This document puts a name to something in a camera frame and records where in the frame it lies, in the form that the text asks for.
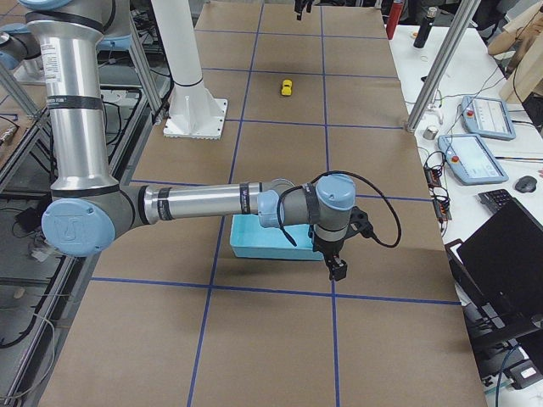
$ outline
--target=white table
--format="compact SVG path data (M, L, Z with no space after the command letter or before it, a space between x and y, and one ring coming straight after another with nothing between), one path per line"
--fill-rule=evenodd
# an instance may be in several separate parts
M390 42L392 54L395 59L396 69L401 81L401 88L406 100L406 106L411 112L413 103L423 87L421 77L428 75L439 47L448 30L446 27L434 27L424 48L418 49L412 46L418 27L399 25L396 27L394 39ZM437 150L437 142L423 138L423 131L428 125L439 127L439 133L445 134L452 127L452 134L465 133L462 120L456 123L457 107L462 101L462 96L448 98L449 95L474 94L482 87L489 87L479 95L487 98L499 98L499 91L505 79L503 74L496 69L495 60L486 52L486 46L475 29L467 29L460 46L448 65L439 89L443 97L442 110L444 123L439 124L437 115L426 113L415 131L417 145L427 149L430 153ZM529 121L521 105L508 105L514 120ZM490 151L495 156L522 156L543 158L543 139L538 131L530 125L515 125L517 138L510 142L484 139ZM425 161L427 154L421 149L421 160ZM439 160L430 161L436 164ZM480 202L479 192L494 189L507 189L517 198L530 213L543 223L543 179L538 177L537 170L543 168L543 164L513 162L501 160L500 164L509 175L509 181L502 184L482 185L467 187L462 185L452 174L448 166L445 167L445 180L447 190L451 196L451 216L447 232L443 237L444 243L457 238L466 240L474 231L483 225L491 213ZM535 192L522 194L514 190L513 186L521 176L531 175L538 179ZM511 387L501 389L501 407L532 407L543 403L543 383L539 382L524 390L512 390ZM494 406L494 392L487 394L489 406Z

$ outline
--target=yellow toy car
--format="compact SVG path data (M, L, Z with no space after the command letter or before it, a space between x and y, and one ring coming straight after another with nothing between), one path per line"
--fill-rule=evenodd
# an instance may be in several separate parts
M281 94L283 96L292 95L292 81L290 79L285 79L281 85Z

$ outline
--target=teal plastic tray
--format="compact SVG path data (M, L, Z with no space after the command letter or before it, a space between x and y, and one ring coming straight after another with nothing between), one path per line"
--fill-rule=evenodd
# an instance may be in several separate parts
M251 259L322 260L322 254L313 252L307 236L309 225L287 226L297 247L274 227L260 226L256 215L234 215L230 231L230 245L237 257Z

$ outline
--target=floor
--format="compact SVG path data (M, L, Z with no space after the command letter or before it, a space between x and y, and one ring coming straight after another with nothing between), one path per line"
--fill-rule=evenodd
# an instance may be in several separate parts
M485 406L380 13L315 7L298 22L289 6L212 3L196 29L205 84L230 103L222 138L157 126L132 183L351 170L390 198L401 244L349 241L349 275L331 284L319 262L235 258L230 218L131 231L103 253L40 406Z

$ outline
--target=black bottle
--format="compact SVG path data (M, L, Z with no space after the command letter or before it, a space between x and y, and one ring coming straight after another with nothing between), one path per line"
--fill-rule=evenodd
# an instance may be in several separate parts
M415 48L424 47L424 44L426 44L426 40L428 40L428 36L430 35L430 30L432 30L432 26L434 25L435 15L437 13L438 13L437 7L430 7L428 9L428 13L426 14L426 17L424 17L423 22L421 23L421 26L418 29L417 38L415 38L413 47Z

